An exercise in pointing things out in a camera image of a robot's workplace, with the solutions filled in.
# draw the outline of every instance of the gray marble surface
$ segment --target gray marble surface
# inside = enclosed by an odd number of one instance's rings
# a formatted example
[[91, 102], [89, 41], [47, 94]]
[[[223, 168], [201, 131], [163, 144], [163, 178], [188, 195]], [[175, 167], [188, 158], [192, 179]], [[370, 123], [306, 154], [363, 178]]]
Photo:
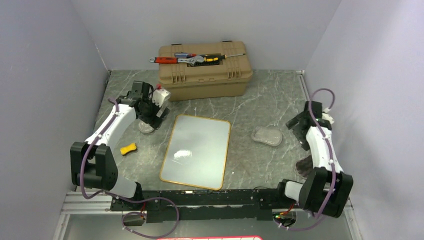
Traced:
[[[96, 129], [112, 110], [107, 98], [125, 95], [133, 80], [156, 85], [158, 71], [112, 71], [97, 116]], [[282, 179], [302, 181], [294, 170], [295, 163], [305, 158], [308, 152], [301, 148], [285, 123], [303, 109], [304, 103], [305, 96], [296, 72], [284, 70], [255, 70], [243, 96], [169, 102], [170, 113], [160, 129], [149, 134], [141, 133], [139, 120], [126, 129], [113, 150], [119, 174], [141, 183], [144, 190], [196, 189], [159, 179], [176, 116], [186, 114], [231, 123], [222, 189], [275, 188]], [[279, 129], [283, 135], [282, 143], [274, 147], [253, 141], [251, 134], [256, 126]], [[120, 148], [130, 143], [136, 143], [138, 150], [122, 156]]]

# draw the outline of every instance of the tan toolbox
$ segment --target tan toolbox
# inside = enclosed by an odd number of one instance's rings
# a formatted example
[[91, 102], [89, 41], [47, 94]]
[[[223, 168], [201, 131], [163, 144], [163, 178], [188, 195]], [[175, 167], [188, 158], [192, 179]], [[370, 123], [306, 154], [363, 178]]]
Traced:
[[[242, 41], [225, 41], [206, 44], [174, 44], [162, 46], [159, 57], [174, 57], [175, 53], [235, 55], [246, 53]], [[235, 56], [220, 60], [215, 65], [197, 63], [159, 64], [159, 82], [171, 92], [170, 101], [233, 97], [245, 93], [253, 71], [248, 56]]]

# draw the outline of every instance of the gold frame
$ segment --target gold frame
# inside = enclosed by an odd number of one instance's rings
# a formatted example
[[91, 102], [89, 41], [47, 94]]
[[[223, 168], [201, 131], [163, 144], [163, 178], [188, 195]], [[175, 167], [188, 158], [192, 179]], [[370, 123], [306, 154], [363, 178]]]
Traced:
[[[172, 141], [172, 137], [174, 135], [175, 126], [176, 126], [177, 120], [178, 120], [178, 118], [180, 116], [189, 116], [189, 117], [200, 118], [200, 119], [209, 119], [209, 120], [214, 120], [214, 121], [227, 122], [229, 124], [228, 138], [227, 138], [227, 141], [226, 141], [224, 169], [222, 171], [221, 186], [219, 188], [209, 188], [209, 187], [198, 186], [198, 185], [193, 185], [193, 184], [187, 184], [187, 183], [182, 183], [182, 182], [177, 182], [177, 181], [165, 180], [165, 179], [162, 178], [162, 170], [164, 169], [165, 160], [167, 159], [167, 156], [168, 156], [168, 149], [170, 147], [170, 142]], [[190, 187], [196, 187], [196, 188], [201, 188], [201, 189], [220, 190], [223, 187], [223, 185], [224, 185], [224, 175], [225, 175], [225, 168], [226, 168], [226, 165], [227, 165], [227, 155], [228, 155], [228, 146], [230, 144], [231, 128], [232, 128], [231, 122], [230, 121], [227, 121], [227, 120], [215, 119], [215, 118], [204, 117], [204, 116], [193, 116], [193, 115], [187, 115], [187, 114], [179, 114], [179, 115], [177, 115], [176, 118], [175, 118], [175, 122], [173, 124], [173, 127], [172, 127], [171, 136], [169, 137], [168, 146], [166, 146], [166, 152], [165, 152], [165, 157], [164, 157], [163, 162], [162, 162], [162, 167], [160, 168], [160, 173], [159, 173], [160, 180], [163, 181], [163, 182], [167, 182], [167, 183], [180, 184], [180, 185], [185, 185], [185, 186], [190, 186]]]

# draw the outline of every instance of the yellow sponge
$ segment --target yellow sponge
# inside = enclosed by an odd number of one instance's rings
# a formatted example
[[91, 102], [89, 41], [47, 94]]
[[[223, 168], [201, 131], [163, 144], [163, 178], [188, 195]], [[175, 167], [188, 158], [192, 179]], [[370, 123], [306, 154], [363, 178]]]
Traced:
[[135, 151], [135, 150], [137, 150], [137, 146], [136, 146], [136, 143], [133, 142], [128, 146], [121, 147], [120, 148], [120, 154], [122, 154], [124, 156], [125, 154], [128, 154], [129, 152], [132, 152], [132, 151]]

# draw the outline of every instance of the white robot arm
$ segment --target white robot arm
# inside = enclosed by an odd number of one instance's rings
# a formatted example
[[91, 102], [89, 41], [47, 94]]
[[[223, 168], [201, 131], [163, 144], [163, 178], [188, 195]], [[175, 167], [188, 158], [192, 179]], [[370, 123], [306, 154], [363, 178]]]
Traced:
[[[116, 100], [117, 104], [98, 130], [84, 142], [75, 142], [72, 145], [70, 149], [72, 183], [80, 186], [80, 169], [82, 163], [85, 163], [83, 173], [85, 187], [140, 200], [138, 198], [141, 196], [141, 185], [119, 174], [112, 150], [124, 131], [136, 119], [142, 120], [154, 129], [159, 128], [169, 113], [164, 103], [170, 95], [163, 88], [154, 90], [148, 83], [134, 81], [131, 91]], [[96, 163], [84, 160], [88, 149], [90, 149], [88, 158], [95, 157]]]
[[313, 169], [308, 175], [305, 183], [284, 179], [280, 182], [278, 188], [281, 195], [295, 200], [301, 208], [310, 210], [314, 213], [318, 212], [328, 192], [328, 189], [325, 189], [325, 184], [332, 180], [333, 173], [329, 161], [329, 147], [326, 143], [326, 140], [328, 140], [332, 151], [336, 183], [333, 193], [322, 213], [332, 217], [339, 217], [342, 214], [352, 189], [353, 178], [351, 175], [344, 173], [337, 160], [332, 142], [331, 122], [326, 119], [326, 114], [322, 111], [322, 104], [315, 101], [311, 103], [313, 115], [316, 117], [317, 122], [325, 133], [325, 137], [315, 125], [314, 121], [312, 121], [308, 110], [308, 104], [309, 102], [306, 102], [304, 111], [287, 122], [286, 126], [293, 130], [294, 135], [297, 137], [303, 149], [310, 149]]

